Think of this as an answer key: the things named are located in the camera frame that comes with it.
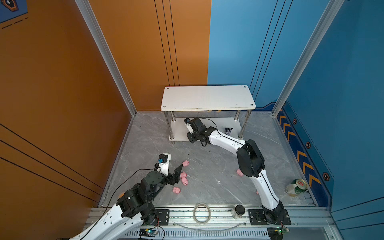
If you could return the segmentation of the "black white Kuromi figure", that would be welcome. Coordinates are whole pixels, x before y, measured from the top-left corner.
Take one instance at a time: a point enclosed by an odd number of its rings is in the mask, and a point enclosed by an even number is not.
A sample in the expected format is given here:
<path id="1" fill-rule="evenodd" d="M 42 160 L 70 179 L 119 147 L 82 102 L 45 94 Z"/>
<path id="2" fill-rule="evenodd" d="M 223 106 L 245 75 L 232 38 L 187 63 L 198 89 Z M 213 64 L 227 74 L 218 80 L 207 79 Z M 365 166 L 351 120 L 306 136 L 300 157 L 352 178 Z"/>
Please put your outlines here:
<path id="1" fill-rule="evenodd" d="M 226 134 L 226 135 L 230 136 L 231 133 L 232 133 L 232 131 L 233 131 L 233 128 L 227 128 L 227 127 L 225 127 L 225 134 Z"/>

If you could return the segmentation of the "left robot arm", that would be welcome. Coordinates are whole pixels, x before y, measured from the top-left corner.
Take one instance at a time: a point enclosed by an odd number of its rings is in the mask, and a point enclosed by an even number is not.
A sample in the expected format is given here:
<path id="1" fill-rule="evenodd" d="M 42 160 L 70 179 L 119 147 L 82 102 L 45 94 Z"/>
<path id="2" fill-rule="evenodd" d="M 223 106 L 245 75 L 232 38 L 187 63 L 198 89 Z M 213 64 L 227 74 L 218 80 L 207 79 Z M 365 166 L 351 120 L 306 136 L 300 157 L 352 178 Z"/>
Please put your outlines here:
<path id="1" fill-rule="evenodd" d="M 149 172 L 141 182 L 125 191 L 99 220 L 72 239 L 117 240 L 129 230 L 152 224 L 156 216 L 155 197 L 166 185 L 179 183 L 182 169 L 183 165 L 179 165 L 173 174 L 164 167 Z"/>

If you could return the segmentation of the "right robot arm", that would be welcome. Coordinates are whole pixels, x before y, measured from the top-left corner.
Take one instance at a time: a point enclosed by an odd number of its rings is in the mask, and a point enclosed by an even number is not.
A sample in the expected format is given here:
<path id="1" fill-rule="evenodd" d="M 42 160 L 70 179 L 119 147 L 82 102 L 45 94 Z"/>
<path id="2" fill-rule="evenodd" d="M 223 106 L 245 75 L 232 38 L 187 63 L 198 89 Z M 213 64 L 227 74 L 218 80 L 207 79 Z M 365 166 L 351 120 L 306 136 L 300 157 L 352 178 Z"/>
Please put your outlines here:
<path id="1" fill-rule="evenodd" d="M 253 140 L 240 140 L 226 135 L 216 127 L 206 127 L 200 118 L 184 119 L 191 143 L 200 141 L 202 146 L 215 145 L 233 153 L 238 159 L 240 171 L 255 185 L 262 201 L 262 221 L 278 225 L 285 219 L 285 208 L 275 194 L 268 179 L 265 159 Z"/>

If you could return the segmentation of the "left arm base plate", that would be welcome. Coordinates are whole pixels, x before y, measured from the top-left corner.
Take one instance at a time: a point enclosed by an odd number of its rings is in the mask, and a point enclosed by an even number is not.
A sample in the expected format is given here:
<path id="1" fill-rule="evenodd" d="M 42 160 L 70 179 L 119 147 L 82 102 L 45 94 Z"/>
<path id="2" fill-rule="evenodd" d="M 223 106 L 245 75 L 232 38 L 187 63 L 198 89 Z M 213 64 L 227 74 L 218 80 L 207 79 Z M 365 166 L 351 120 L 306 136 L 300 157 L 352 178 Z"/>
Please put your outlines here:
<path id="1" fill-rule="evenodd" d="M 169 209 L 156 210 L 145 218 L 143 225 L 146 226 L 168 226 L 170 219 Z"/>

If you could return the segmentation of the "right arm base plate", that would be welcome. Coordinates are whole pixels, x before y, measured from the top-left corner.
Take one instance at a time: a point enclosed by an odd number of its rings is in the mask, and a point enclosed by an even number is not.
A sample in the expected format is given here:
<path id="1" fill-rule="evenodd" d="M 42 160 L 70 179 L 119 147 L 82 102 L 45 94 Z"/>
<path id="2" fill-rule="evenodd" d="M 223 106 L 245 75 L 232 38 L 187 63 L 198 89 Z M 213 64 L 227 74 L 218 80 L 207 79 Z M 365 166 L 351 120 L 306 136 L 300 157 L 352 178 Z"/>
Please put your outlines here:
<path id="1" fill-rule="evenodd" d="M 249 209 L 248 213 L 252 226 L 290 226 L 292 224 L 291 218 L 286 209 L 284 209 L 284 212 L 277 218 L 274 224 L 267 221 L 267 218 L 265 217 L 264 211 L 262 209 Z"/>

